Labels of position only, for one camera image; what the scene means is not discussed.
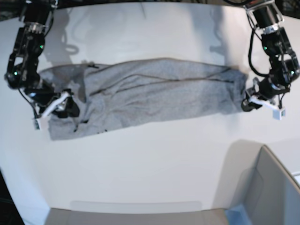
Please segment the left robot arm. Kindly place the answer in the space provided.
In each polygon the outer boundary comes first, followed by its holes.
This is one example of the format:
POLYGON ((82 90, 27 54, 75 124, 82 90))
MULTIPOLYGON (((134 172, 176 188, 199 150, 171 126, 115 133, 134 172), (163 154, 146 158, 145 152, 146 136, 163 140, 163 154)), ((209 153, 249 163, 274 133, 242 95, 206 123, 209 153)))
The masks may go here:
POLYGON ((283 15, 273 0, 244 0, 242 2, 226 1, 232 6, 242 6, 251 26, 248 51, 248 63, 251 70, 263 79, 253 80, 253 86, 246 90, 241 108, 245 112, 267 106, 275 111, 282 111, 283 96, 290 92, 291 84, 300 76, 300 64, 292 49, 284 27, 283 15), (270 69, 267 74, 258 72, 252 63, 253 41, 256 32, 262 48, 269 57, 270 69))

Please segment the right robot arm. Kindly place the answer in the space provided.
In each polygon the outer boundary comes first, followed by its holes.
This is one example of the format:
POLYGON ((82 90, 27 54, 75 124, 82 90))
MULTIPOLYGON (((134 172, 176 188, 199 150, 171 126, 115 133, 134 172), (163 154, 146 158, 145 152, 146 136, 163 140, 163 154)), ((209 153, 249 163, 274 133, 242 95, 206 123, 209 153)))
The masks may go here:
POLYGON ((51 29, 51 25, 46 22, 54 18, 57 6, 56 0, 24 1, 19 14, 24 26, 18 30, 4 75, 8 86, 18 90, 29 103, 35 119, 50 114, 59 118, 75 118, 80 113, 70 89, 56 92, 37 72, 38 58, 45 48, 45 37, 51 29))

